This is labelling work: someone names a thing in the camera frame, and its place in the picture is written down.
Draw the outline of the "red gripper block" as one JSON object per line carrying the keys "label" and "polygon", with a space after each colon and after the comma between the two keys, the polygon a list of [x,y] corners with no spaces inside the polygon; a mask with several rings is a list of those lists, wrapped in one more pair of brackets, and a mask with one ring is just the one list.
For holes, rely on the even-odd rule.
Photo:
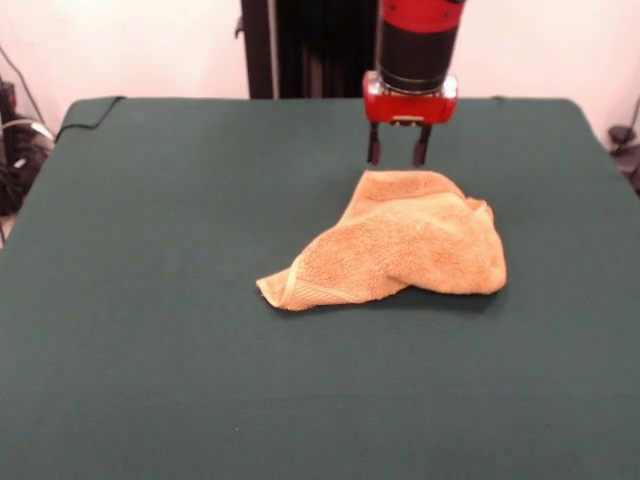
{"label": "red gripper block", "polygon": [[425,163],[433,124],[447,123],[456,107],[458,80],[448,75],[439,90],[424,95],[399,93],[388,87],[377,71],[367,71],[362,80],[365,114],[370,123],[368,164],[380,161],[379,123],[423,124],[414,146],[412,165]]}

